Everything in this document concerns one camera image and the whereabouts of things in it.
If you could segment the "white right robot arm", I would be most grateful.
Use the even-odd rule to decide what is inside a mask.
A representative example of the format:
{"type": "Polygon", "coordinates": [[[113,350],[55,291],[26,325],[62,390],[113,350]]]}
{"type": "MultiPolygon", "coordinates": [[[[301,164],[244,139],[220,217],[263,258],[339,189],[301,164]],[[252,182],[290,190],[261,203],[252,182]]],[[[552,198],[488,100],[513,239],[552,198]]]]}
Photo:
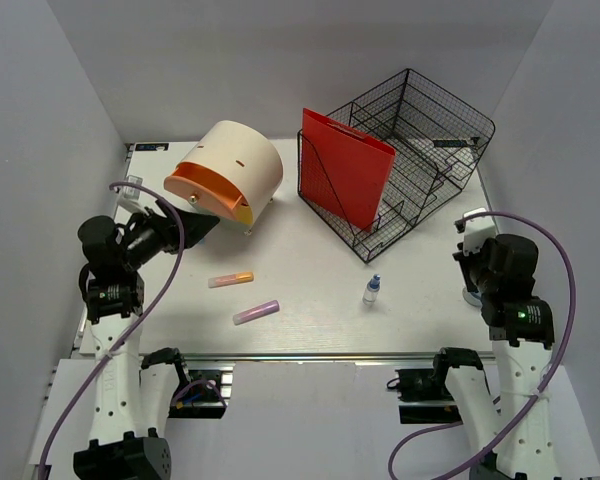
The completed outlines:
{"type": "Polygon", "coordinates": [[[469,349],[444,347],[431,384],[453,399],[466,429],[473,479],[560,479],[550,430],[550,399],[540,384],[555,343],[553,315],[534,295],[536,244],[513,234],[465,234],[453,258],[481,301],[500,384],[492,400],[484,366],[469,349]]]}

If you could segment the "cream semicircular drawer box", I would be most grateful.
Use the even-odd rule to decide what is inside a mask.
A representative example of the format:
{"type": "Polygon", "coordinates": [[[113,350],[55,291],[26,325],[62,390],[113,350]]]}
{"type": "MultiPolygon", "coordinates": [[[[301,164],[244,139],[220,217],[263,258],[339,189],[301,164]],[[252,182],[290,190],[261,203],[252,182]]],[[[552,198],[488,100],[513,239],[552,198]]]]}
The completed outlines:
{"type": "Polygon", "coordinates": [[[283,180],[282,160],[274,145],[253,128],[230,120],[217,122],[181,162],[207,167],[239,189],[251,207],[253,225],[230,222],[241,225],[246,233],[283,180]]]}

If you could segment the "peach top drawer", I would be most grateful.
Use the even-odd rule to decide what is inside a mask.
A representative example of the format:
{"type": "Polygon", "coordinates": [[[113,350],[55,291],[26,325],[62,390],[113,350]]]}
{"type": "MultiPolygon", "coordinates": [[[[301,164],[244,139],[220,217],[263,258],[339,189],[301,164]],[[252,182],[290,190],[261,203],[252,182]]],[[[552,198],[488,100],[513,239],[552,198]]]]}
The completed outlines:
{"type": "Polygon", "coordinates": [[[191,162],[181,162],[175,170],[164,179],[166,191],[202,208],[221,216],[223,208],[231,208],[246,198],[229,180],[215,171],[191,162]]]}

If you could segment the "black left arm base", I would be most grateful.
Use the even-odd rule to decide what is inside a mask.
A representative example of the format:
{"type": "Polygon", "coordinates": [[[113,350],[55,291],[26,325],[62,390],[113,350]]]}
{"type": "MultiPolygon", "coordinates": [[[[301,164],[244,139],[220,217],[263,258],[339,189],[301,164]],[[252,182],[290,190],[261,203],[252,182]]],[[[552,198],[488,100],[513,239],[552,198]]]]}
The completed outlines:
{"type": "Polygon", "coordinates": [[[223,371],[192,369],[185,356],[170,347],[150,353],[141,361],[142,373],[157,373],[159,366],[167,366],[165,372],[177,377],[177,385],[167,389],[172,394],[168,418],[221,419],[224,416],[229,395],[222,392],[223,371]]]}

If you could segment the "blue white round jar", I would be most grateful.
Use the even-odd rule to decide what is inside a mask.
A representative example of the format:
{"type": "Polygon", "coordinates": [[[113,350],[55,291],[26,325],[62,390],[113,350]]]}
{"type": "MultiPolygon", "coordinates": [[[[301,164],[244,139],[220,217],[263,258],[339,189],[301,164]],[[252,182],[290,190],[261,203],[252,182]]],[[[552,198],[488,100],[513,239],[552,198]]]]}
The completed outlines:
{"type": "Polygon", "coordinates": [[[480,307],[482,305],[481,295],[479,293],[470,292],[464,288],[462,290],[462,297],[471,306],[480,307]]]}

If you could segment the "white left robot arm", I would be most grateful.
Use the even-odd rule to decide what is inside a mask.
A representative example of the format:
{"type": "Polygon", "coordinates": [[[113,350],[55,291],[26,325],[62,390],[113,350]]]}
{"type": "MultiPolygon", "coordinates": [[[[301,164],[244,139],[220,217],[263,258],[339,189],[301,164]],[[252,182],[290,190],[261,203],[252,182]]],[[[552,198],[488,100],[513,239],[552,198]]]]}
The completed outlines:
{"type": "Polygon", "coordinates": [[[81,293],[101,368],[95,376],[88,445],[73,456],[80,479],[168,479],[164,437],[172,399],[185,396],[191,374],[180,351],[139,352],[145,285],[140,268],[160,253],[178,255],[201,241],[219,220],[162,207],[133,213],[120,224],[104,215],[78,230],[87,263],[81,293]]]}

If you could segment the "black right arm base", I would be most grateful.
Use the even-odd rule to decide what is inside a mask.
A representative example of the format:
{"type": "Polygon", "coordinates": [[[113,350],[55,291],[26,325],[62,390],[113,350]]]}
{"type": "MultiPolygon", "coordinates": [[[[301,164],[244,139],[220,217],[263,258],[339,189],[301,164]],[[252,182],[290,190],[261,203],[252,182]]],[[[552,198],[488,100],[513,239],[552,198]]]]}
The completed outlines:
{"type": "Polygon", "coordinates": [[[445,385],[453,368],[468,366],[484,371],[479,354],[470,349],[443,347],[431,367],[406,368],[386,383],[397,393],[400,423],[403,425],[454,424],[461,421],[455,401],[445,385]]]}

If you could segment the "red file folder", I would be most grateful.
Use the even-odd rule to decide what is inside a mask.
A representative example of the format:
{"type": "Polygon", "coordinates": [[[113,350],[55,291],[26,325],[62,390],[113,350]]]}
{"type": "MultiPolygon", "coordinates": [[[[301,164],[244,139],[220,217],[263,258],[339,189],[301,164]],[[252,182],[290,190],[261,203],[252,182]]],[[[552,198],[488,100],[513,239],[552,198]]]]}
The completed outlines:
{"type": "Polygon", "coordinates": [[[389,144],[303,110],[300,194],[350,225],[372,229],[395,157],[389,144]]]}

